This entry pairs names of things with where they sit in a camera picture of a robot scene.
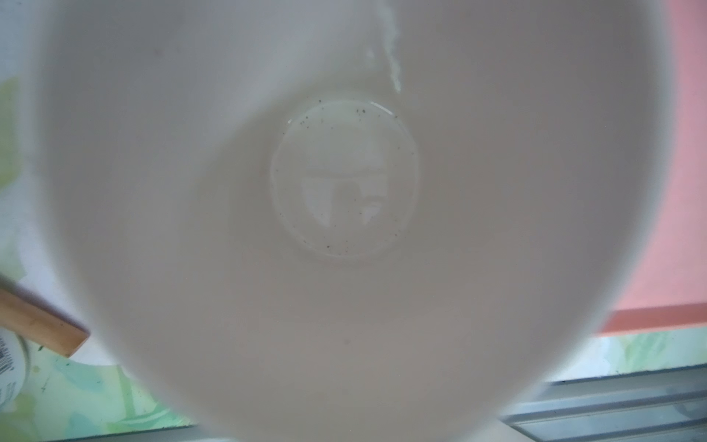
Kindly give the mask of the white mug purple handle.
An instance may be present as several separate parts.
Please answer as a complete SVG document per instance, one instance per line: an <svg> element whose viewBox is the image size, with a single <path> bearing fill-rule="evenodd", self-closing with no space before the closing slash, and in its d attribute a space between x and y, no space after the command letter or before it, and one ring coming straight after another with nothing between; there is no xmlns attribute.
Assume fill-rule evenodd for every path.
<svg viewBox="0 0 707 442"><path fill-rule="evenodd" d="M658 1L47 1L22 153L58 281L240 441L458 441L605 322L672 106Z"/></svg>

